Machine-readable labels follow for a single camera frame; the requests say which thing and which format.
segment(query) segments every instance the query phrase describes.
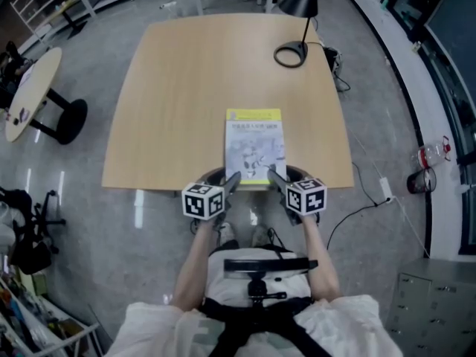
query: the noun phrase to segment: book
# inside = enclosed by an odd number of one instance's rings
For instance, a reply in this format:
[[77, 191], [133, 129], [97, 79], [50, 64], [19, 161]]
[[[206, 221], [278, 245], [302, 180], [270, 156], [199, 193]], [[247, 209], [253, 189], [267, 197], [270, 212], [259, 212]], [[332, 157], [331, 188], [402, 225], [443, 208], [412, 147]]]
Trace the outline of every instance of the book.
[[286, 153], [279, 109], [228, 109], [226, 178], [241, 172], [241, 184], [267, 185], [268, 170], [286, 178]]

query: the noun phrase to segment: black desk lamp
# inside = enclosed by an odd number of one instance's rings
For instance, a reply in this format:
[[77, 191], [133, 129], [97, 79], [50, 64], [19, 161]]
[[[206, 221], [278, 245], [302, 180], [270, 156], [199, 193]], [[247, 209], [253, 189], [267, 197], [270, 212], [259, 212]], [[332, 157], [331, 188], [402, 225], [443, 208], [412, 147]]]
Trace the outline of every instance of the black desk lamp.
[[[301, 66], [306, 60], [307, 56], [307, 44], [304, 42], [306, 39], [307, 28], [309, 27], [309, 21], [312, 17], [318, 14], [318, 0], [283, 0], [279, 4], [280, 9], [291, 16], [306, 17], [306, 29], [304, 30], [304, 36], [302, 41], [291, 41], [284, 45], [281, 45], [274, 51], [274, 59], [277, 63], [287, 68], [297, 68]], [[299, 62], [289, 65], [277, 58], [277, 54], [280, 51], [294, 51], [299, 56]]]

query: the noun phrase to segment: glossy floor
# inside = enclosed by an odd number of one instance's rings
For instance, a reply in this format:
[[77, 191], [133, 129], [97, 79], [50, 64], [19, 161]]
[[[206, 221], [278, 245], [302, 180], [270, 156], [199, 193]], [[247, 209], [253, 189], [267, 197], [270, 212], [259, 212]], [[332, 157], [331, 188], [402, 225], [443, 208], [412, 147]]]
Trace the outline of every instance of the glossy floor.
[[[171, 193], [103, 189], [101, 174], [115, 105], [142, 33], [151, 22], [195, 15], [194, 6], [193, 0], [124, 1], [90, 19], [74, 38], [66, 40], [68, 33], [62, 33], [53, 41], [63, 49], [54, 88], [69, 100], [87, 101], [83, 131], [67, 146], [33, 128], [14, 144], [0, 134], [1, 186], [26, 187], [36, 201], [50, 189], [61, 193], [59, 211], [68, 225], [53, 230], [61, 252], [48, 269], [50, 296], [85, 321], [94, 321], [93, 310], [111, 337], [127, 304], [162, 303], [163, 295], [173, 291], [193, 239], [180, 199]], [[208, 14], [261, 11], [254, 1], [208, 0], [208, 7]], [[383, 201], [382, 174], [399, 198], [349, 218], [335, 232], [330, 253], [343, 293], [374, 296], [386, 319], [398, 267], [422, 256], [406, 219], [424, 239], [424, 198], [409, 195], [405, 187], [417, 140], [395, 75], [352, 3], [319, 0], [318, 21], [323, 41], [343, 54], [341, 76], [352, 89], [339, 97], [364, 186], [373, 199]], [[56, 123], [60, 112], [49, 103], [40, 119]], [[342, 218], [370, 204], [356, 168], [354, 177], [354, 188], [329, 193], [321, 220], [326, 241]], [[301, 229], [289, 225], [275, 195], [238, 193], [232, 204], [228, 220], [242, 245], [249, 244], [258, 220], [275, 228], [287, 248], [304, 251]], [[107, 342], [105, 334], [102, 339]]]

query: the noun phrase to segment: water bottle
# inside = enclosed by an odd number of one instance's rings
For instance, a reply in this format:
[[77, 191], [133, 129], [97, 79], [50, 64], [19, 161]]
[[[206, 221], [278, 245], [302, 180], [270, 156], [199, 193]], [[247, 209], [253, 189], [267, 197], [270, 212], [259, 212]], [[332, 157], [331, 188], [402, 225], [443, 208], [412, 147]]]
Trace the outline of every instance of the water bottle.
[[425, 170], [429, 167], [441, 164], [445, 160], [450, 161], [449, 151], [451, 151], [449, 139], [443, 136], [443, 142], [437, 141], [420, 147], [418, 151], [411, 156], [411, 163], [416, 170]]

